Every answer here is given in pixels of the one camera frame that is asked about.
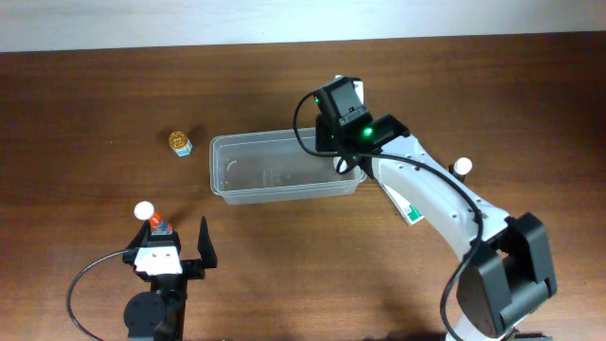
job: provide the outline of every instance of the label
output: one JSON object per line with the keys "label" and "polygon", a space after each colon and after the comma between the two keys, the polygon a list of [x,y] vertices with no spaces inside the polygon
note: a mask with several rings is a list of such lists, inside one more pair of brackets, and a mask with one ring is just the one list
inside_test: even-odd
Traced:
{"label": "label", "polygon": [[150,226],[152,235],[168,235],[172,233],[172,226],[156,212],[150,218]]}
{"label": "label", "polygon": [[408,216],[408,219],[410,219],[411,223],[414,223],[415,220],[423,216],[422,214],[420,214],[417,208],[412,205],[406,208],[406,215]]}

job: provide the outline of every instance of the white bracket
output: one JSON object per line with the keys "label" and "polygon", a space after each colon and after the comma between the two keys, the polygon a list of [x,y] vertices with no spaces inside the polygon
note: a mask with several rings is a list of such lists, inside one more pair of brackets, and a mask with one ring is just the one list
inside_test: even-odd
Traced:
{"label": "white bracket", "polygon": [[183,273],[176,246],[139,248],[134,259],[134,270],[149,276]]}
{"label": "white bracket", "polygon": [[[484,221],[484,241],[507,228],[505,218],[509,214],[475,194],[450,173],[442,168],[421,147],[412,135],[400,136],[382,146],[384,154],[396,155],[424,163],[453,180],[469,195],[482,211]],[[386,160],[372,159],[374,177],[416,207],[453,248],[459,259],[470,250],[470,242],[477,235],[477,223],[470,205],[450,185],[429,171],[413,165]]]}

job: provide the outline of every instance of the small bottle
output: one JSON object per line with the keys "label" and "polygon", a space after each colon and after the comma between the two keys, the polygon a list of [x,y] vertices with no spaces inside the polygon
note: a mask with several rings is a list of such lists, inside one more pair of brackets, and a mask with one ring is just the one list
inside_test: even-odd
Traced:
{"label": "small bottle", "polygon": [[191,152],[191,142],[183,132],[170,134],[169,145],[179,156],[189,155]]}
{"label": "small bottle", "polygon": [[167,235],[172,233],[172,226],[153,209],[150,202],[140,202],[134,207],[134,216],[142,221],[150,221],[152,235]]}

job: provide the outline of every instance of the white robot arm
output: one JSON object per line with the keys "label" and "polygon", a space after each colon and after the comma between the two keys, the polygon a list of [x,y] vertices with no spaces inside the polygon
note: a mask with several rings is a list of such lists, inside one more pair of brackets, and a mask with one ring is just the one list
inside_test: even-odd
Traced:
{"label": "white robot arm", "polygon": [[[400,136],[390,141],[383,146],[382,153],[418,160],[443,172],[445,176],[458,183],[458,180],[443,169],[412,135]],[[372,169],[375,179],[386,187],[386,190],[392,190],[395,195],[405,195],[406,200],[423,213],[427,221],[453,248],[456,256],[462,260],[470,251],[471,242],[477,235],[477,223],[473,221],[474,213],[463,198],[432,173],[409,164],[375,158],[372,160]],[[506,211],[490,204],[463,184],[460,184],[460,187],[482,210],[484,241],[490,240],[508,227],[505,219],[509,214]],[[491,341],[500,340],[502,336],[498,338],[486,336],[474,327],[464,314],[454,326],[454,331],[464,340]],[[446,341],[455,341],[455,339],[448,334]]]}
{"label": "white robot arm", "polygon": [[[400,195],[415,206],[462,260],[440,302],[448,329],[444,297],[458,279],[456,297],[463,315],[447,340],[499,340],[557,292],[543,224],[530,213],[513,218],[475,194],[392,116],[374,119],[356,94],[356,81],[337,78],[299,102],[294,133],[301,148],[344,160],[345,170],[337,164],[340,173],[360,167],[396,205],[394,198]],[[316,118],[316,151],[303,145],[296,129],[298,110],[310,97],[321,112]],[[499,251],[507,256],[502,258]]]}

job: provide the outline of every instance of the white wall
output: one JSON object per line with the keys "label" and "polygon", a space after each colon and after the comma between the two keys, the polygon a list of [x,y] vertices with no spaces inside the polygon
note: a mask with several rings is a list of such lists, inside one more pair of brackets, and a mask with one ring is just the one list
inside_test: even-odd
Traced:
{"label": "white wall", "polygon": [[603,29],[604,0],[0,0],[0,51]]}

